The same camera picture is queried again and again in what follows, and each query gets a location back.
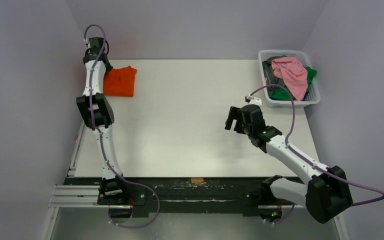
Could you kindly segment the orange t-shirt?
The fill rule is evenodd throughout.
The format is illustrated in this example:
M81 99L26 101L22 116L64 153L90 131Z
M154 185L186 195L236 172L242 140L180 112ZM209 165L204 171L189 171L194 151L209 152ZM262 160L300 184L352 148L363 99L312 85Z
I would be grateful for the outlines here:
M104 75L103 93L113 97L133 97L135 91L137 69L130 65L113 68Z

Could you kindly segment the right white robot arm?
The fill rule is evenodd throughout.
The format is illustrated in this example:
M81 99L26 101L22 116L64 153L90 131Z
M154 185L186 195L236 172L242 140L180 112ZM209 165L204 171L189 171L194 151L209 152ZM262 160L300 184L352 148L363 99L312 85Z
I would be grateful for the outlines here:
M300 179L298 183L280 175L268 178L261 184L260 196L264 202L272 204L279 199L301 205L321 224L353 205L345 172L295 150L280 130L266 124L258 105L230 107L225 130L247 135L253 146L276 158Z

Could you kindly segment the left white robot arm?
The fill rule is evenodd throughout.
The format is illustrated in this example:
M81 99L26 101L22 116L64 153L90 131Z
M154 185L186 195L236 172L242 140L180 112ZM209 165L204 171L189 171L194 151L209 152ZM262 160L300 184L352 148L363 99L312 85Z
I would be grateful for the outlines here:
M104 95L104 76L112 66L98 47L89 47L86 50L83 63L86 68L86 82L82 96L76 98L76 105L98 145L102 177L97 204L122 205L128 201L129 191L121 178L123 173L116 157L113 139L114 112Z

